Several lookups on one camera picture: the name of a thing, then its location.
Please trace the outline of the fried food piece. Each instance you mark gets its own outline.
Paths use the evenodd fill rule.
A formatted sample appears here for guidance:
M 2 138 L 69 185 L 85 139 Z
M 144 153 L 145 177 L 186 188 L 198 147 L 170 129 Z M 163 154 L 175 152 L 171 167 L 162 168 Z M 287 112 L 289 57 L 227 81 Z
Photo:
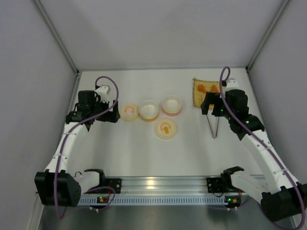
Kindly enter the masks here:
M 213 92 L 213 93 L 218 93 L 219 92 L 219 90 L 217 89 L 216 85 L 212 85 L 211 92 Z

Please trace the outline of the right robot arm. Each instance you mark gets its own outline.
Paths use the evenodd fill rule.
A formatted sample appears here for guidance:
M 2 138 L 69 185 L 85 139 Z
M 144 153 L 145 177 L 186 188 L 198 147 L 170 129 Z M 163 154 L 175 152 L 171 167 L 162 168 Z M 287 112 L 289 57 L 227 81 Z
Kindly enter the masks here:
M 235 166 L 221 173 L 225 192 L 241 190 L 256 200 L 265 216 L 272 222 L 302 215 L 307 208 L 307 186 L 300 183 L 286 168 L 271 145 L 264 125 L 249 112 L 248 96 L 243 90 L 225 93 L 208 92 L 201 104 L 203 115 L 213 105 L 212 115 L 225 117 L 230 129 L 252 154 L 266 182 L 250 176 L 243 168 Z

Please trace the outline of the round orange food piece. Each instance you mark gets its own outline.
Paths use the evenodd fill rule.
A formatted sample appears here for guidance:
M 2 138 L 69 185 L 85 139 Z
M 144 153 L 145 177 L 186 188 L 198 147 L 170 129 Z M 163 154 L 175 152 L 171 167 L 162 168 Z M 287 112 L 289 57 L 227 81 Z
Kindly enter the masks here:
M 199 92 L 201 92 L 201 93 L 206 93 L 206 92 L 207 92 L 207 90 L 205 89 L 204 85 L 202 85 L 202 84 L 199 84 L 199 85 L 197 86 L 197 90 L 198 90 Z

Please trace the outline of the cream lid orange handle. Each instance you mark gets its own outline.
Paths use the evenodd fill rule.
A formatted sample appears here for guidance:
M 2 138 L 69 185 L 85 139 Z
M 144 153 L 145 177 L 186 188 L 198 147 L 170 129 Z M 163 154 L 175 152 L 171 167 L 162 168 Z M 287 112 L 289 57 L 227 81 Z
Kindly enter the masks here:
M 161 139 L 172 139 L 177 133 L 177 125 L 170 119 L 160 120 L 155 125 L 155 133 Z

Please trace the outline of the metal tongs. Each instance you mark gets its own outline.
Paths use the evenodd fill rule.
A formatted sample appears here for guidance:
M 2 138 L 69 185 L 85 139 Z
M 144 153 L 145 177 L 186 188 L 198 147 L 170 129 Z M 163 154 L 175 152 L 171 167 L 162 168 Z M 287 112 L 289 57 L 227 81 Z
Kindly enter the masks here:
M 215 123 L 210 120 L 208 115 L 205 116 L 209 127 L 210 134 L 213 139 L 216 139 L 219 131 L 220 117 L 215 117 Z

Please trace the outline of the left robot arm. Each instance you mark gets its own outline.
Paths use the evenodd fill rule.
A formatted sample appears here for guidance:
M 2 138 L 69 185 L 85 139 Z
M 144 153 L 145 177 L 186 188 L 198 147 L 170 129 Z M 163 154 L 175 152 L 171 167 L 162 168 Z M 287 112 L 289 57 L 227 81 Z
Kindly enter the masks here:
M 88 153 L 79 153 L 83 139 L 94 121 L 115 123 L 119 120 L 118 103 L 109 109 L 106 85 L 94 91 L 78 93 L 78 102 L 65 118 L 64 132 L 58 148 L 43 172 L 35 175 L 35 185 L 45 206 L 76 207 L 82 194 L 106 193 L 107 182 L 102 169 L 91 169 L 85 163 Z

